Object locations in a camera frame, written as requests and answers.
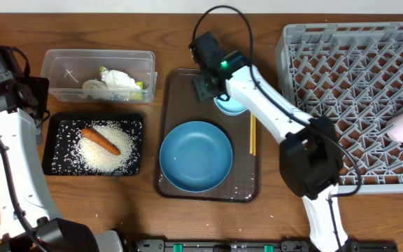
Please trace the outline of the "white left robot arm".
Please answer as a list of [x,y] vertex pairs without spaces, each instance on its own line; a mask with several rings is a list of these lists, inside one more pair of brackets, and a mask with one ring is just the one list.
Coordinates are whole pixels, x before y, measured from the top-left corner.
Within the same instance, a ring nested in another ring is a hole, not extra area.
[[123,251],[114,230],[64,220],[36,149],[35,109],[48,80],[0,73],[0,251]]

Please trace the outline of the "dark blue plate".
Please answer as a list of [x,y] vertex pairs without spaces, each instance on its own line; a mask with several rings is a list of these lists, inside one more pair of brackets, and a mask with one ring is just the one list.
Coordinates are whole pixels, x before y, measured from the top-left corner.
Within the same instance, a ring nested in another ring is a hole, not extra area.
[[226,179],[234,153],[221,129],[208,122],[190,121],[165,136],[159,158],[162,173],[173,186],[201,193]]

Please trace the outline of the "yellow snack wrapper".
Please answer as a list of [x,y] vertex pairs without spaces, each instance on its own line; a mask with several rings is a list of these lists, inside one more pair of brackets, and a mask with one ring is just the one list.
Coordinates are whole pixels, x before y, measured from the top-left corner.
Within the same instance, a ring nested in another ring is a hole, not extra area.
[[100,67],[101,81],[120,99],[141,99],[142,82],[136,82],[127,73]]

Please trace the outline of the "white tissue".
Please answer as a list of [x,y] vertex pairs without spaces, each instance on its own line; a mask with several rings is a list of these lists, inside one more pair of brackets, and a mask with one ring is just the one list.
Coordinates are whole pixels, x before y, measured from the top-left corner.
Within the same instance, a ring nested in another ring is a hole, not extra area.
[[141,90],[141,85],[131,78],[127,73],[118,70],[109,70],[102,66],[100,68],[101,81],[107,85],[109,90]]

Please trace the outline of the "wooden chopstick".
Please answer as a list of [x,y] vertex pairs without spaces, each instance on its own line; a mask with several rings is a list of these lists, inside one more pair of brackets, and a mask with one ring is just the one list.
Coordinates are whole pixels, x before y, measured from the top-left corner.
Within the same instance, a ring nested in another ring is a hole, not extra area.
[[250,113],[250,154],[255,155],[254,145],[255,145],[255,119],[254,115]]
[[256,118],[251,114],[251,154],[256,155]]

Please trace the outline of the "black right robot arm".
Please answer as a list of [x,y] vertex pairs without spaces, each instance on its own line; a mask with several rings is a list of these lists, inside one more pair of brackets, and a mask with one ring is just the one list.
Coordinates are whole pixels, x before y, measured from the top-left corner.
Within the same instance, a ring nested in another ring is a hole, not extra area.
[[337,199],[342,153],[332,121],[313,118],[282,97],[239,51],[191,49],[201,69],[194,87],[200,101],[226,95],[245,106],[280,146],[280,174],[301,197],[310,239],[319,251],[342,251],[348,241]]

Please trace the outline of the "orange carrot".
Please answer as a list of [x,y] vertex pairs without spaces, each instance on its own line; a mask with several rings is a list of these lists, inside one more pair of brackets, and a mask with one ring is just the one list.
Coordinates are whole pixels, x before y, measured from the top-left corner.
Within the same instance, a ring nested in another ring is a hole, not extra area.
[[120,150],[113,143],[111,143],[107,138],[105,138],[100,133],[98,133],[95,129],[84,128],[82,130],[82,135],[86,139],[89,139],[90,141],[101,146],[103,149],[105,149],[106,151],[108,151],[111,154],[114,154],[114,155],[121,154]]

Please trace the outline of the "light blue bowl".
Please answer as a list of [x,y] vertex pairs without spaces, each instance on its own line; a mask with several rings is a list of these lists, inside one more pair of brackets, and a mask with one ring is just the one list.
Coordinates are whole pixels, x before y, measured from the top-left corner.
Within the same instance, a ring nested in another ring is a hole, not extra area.
[[226,94],[216,97],[213,100],[218,109],[228,116],[238,116],[247,110],[245,106]]

